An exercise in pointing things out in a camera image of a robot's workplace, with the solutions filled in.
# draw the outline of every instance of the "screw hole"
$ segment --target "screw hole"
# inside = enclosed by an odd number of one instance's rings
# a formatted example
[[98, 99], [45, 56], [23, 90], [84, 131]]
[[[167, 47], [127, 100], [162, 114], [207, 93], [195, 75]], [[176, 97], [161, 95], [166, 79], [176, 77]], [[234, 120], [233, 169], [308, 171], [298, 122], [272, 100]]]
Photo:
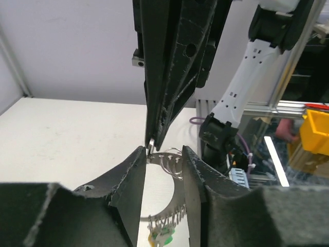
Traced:
[[189, 58], [193, 57], [196, 53], [196, 46], [194, 44], [189, 44], [185, 49], [185, 54]]

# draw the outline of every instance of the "white table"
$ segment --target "white table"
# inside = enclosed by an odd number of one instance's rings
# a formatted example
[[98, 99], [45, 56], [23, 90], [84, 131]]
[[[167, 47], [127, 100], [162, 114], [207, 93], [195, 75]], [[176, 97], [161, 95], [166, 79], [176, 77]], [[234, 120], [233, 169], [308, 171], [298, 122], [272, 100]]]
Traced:
[[[0, 116], [0, 182], [60, 182], [75, 189], [121, 163], [144, 145], [146, 106], [22, 98]], [[161, 151], [182, 145], [197, 149], [196, 110], [185, 108], [172, 123]], [[172, 178], [148, 165], [142, 215], [166, 207]], [[147, 223], [138, 246], [149, 246]], [[184, 219], [168, 246], [188, 246]]]

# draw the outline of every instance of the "red object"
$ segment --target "red object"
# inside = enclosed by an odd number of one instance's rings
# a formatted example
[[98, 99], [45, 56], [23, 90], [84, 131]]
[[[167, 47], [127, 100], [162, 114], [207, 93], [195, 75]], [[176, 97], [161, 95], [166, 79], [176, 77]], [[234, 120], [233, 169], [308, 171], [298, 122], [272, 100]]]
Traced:
[[312, 109], [317, 109], [317, 110], [324, 110], [324, 111], [329, 111], [329, 106], [324, 105], [324, 104], [305, 104], [306, 108], [312, 108]]

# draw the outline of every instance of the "white bar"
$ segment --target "white bar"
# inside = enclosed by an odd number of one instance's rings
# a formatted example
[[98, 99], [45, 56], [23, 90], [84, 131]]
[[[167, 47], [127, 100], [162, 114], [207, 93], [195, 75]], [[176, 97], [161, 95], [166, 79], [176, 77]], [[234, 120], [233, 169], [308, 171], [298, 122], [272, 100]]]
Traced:
[[281, 161], [279, 159], [279, 156], [277, 154], [276, 148], [274, 147], [272, 138], [270, 136], [264, 136], [265, 143], [267, 145], [268, 151], [271, 155], [273, 164], [276, 168], [277, 175], [279, 177], [280, 183], [282, 187], [289, 187], [289, 182], [286, 177], [286, 174], [284, 173]]

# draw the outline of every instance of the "yellow bin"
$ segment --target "yellow bin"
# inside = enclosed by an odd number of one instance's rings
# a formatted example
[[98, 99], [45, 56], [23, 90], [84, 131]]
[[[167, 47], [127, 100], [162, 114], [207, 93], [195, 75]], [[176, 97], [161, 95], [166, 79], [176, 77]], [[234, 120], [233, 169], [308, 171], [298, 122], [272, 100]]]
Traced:
[[304, 150], [329, 155], [329, 113], [307, 110], [299, 131]]

